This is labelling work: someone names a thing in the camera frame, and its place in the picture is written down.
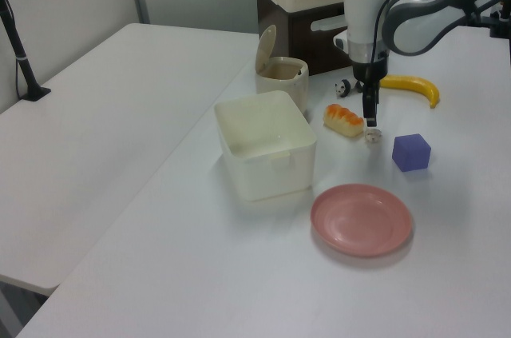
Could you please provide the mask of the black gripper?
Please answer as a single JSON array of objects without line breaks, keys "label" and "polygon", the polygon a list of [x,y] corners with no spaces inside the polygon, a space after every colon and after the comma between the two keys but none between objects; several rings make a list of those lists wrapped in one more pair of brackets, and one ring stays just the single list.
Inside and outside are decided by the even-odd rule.
[{"label": "black gripper", "polygon": [[388,74],[388,54],[377,54],[374,61],[352,61],[355,79],[364,85],[362,88],[363,116],[367,117],[367,126],[377,126],[380,81]]}]

